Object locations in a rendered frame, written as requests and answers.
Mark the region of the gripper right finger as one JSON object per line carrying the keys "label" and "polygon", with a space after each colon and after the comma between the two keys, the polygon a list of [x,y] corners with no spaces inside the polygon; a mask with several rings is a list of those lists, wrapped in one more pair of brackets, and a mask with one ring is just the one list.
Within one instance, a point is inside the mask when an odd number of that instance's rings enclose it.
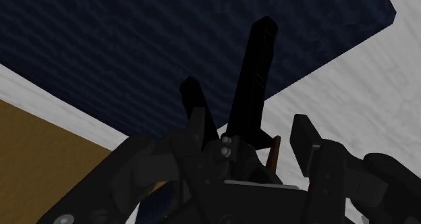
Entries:
{"label": "gripper right finger", "polygon": [[321,138],[304,114],[294,115],[289,142],[310,181],[302,224],[352,224],[347,200],[369,224],[421,224],[421,178],[397,159],[383,153],[359,159]]}

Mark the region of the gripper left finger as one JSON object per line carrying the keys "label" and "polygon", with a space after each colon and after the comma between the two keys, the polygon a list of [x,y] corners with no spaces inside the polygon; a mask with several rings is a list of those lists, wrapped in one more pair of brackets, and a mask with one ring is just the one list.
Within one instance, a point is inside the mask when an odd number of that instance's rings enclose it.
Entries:
{"label": "gripper left finger", "polygon": [[131,136],[36,224],[125,224],[134,210],[189,197],[168,144]]}

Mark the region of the thin brown stick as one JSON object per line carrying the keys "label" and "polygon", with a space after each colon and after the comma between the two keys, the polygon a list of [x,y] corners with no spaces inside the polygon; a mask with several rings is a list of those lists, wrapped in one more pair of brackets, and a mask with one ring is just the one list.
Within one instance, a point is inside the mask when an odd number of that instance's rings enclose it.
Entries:
{"label": "thin brown stick", "polygon": [[275,136],[273,138],[273,144],[270,147],[269,155],[266,160],[266,168],[271,170],[272,172],[276,172],[277,170],[277,162],[279,158],[279,149],[281,144],[281,137]]}

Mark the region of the tall black upright bar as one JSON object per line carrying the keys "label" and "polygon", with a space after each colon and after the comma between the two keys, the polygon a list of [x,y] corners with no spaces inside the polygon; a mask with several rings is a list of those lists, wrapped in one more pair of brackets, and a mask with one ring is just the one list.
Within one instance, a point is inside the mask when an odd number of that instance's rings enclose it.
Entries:
{"label": "tall black upright bar", "polygon": [[261,129],[261,122],[277,32],[277,24],[268,16],[253,23],[225,132],[240,136],[256,150],[273,143]]}

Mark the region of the dark blue patterned rug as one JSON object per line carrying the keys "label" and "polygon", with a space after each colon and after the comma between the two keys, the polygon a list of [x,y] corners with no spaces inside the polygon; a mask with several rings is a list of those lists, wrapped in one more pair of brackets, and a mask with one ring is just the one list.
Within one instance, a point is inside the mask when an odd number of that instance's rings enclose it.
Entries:
{"label": "dark blue patterned rug", "polygon": [[186,122],[200,81],[227,123],[251,25],[278,25],[272,96],[390,26],[391,0],[0,0],[0,63],[126,134]]}

